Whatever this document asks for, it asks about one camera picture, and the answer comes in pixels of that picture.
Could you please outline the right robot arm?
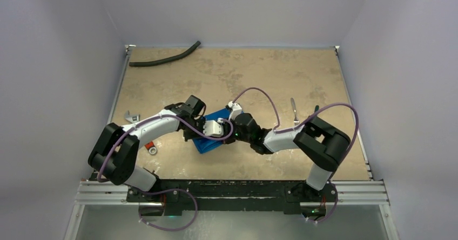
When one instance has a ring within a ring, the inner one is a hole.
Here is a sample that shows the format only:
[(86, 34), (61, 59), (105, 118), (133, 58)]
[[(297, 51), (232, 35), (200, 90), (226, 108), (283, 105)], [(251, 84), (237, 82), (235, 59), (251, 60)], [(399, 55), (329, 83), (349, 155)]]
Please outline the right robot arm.
[(303, 186), (303, 193), (315, 201), (325, 192), (325, 184), (334, 175), (352, 146), (352, 140), (343, 131), (318, 116), (286, 132), (262, 128), (249, 113), (239, 114), (230, 123), (233, 132), (224, 144), (236, 141), (248, 143), (250, 148), (261, 155), (299, 149), (312, 162), (312, 168)]

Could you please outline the blue cloth napkin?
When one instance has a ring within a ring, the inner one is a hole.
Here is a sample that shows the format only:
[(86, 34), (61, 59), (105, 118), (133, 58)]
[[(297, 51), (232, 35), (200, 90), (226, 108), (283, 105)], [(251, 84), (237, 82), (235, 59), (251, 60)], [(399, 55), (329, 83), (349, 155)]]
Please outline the blue cloth napkin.
[[(207, 121), (215, 121), (217, 124), (219, 124), (218, 119), (225, 119), (230, 121), (231, 112), (231, 108), (223, 108), (216, 112), (207, 114), (204, 116), (205, 120), (203, 121), (203, 124), (205, 124), (205, 122)], [(203, 128), (195, 128), (198, 131), (198, 133), (197, 138), (193, 139), (193, 142), (200, 154), (205, 154), (220, 147), (235, 135), (235, 126), (233, 124), (230, 125), (227, 122), (223, 121), (223, 123), (220, 125), (223, 129), (223, 134), (221, 136), (210, 134), (206, 135)]]

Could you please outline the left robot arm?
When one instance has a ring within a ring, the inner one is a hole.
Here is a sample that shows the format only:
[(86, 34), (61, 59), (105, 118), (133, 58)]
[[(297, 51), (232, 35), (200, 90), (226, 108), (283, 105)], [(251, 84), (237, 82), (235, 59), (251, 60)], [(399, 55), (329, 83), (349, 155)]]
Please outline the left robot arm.
[(139, 149), (179, 130), (186, 140), (199, 137), (205, 122), (200, 112), (205, 107), (202, 100), (191, 95), (184, 103), (170, 104), (142, 121), (124, 126), (110, 123), (97, 139), (88, 164), (114, 185), (133, 186), (147, 201), (156, 201), (161, 194), (160, 185), (155, 183), (158, 177), (136, 165)]

